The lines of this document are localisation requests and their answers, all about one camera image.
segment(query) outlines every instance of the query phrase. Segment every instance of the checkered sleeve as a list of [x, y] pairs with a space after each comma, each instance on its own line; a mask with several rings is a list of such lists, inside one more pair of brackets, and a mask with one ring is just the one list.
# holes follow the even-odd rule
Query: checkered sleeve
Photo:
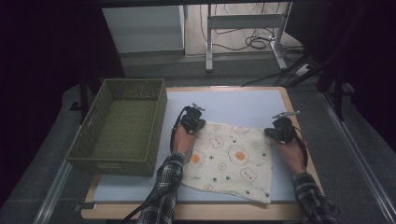
[[144, 208], [136, 221], [139, 224], [172, 223], [177, 201], [177, 187], [183, 175], [184, 155], [173, 153], [168, 156], [163, 165], [157, 170], [157, 179], [153, 190], [146, 202], [156, 199]]
[[296, 199], [304, 210], [305, 224], [336, 224], [335, 204], [318, 188], [312, 175], [298, 174], [292, 178]]

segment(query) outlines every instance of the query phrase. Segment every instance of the white fabric with print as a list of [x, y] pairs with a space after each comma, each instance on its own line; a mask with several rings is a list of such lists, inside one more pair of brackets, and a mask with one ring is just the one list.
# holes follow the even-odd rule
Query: white fabric with print
[[198, 133], [182, 184], [271, 202], [272, 151], [263, 129], [207, 121]]

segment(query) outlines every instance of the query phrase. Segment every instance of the green basket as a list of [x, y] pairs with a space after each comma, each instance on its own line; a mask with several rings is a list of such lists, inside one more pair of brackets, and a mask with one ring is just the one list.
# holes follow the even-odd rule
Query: green basket
[[95, 175], [153, 176], [166, 103], [163, 79], [105, 79], [66, 159]]

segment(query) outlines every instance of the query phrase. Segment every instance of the hand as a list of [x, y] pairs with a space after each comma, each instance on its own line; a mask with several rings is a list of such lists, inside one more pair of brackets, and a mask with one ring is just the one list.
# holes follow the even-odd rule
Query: hand
[[301, 151], [300, 145], [298, 144], [297, 140], [292, 139], [291, 142], [287, 144], [281, 144], [276, 140], [273, 141], [276, 143], [280, 154], [282, 155], [283, 159], [288, 164], [291, 172], [294, 175], [306, 173], [306, 169], [304, 167], [304, 154]]
[[173, 152], [189, 153], [194, 145], [196, 132], [187, 133], [183, 125], [179, 124], [176, 129]]

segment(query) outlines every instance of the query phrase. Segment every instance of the person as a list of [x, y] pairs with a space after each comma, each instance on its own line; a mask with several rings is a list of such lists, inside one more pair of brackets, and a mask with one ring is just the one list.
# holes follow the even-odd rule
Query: person
[[[153, 190], [147, 197], [146, 206], [136, 223], [170, 224], [174, 220], [177, 203], [177, 187], [183, 176], [184, 157], [192, 149], [196, 133], [187, 133], [182, 125], [177, 126], [172, 154], [157, 171]], [[312, 175], [304, 167], [304, 155], [295, 139], [283, 145], [275, 141], [280, 154], [289, 166], [293, 176], [292, 184], [296, 200], [304, 211], [304, 224], [336, 224], [333, 201], [320, 192]]]

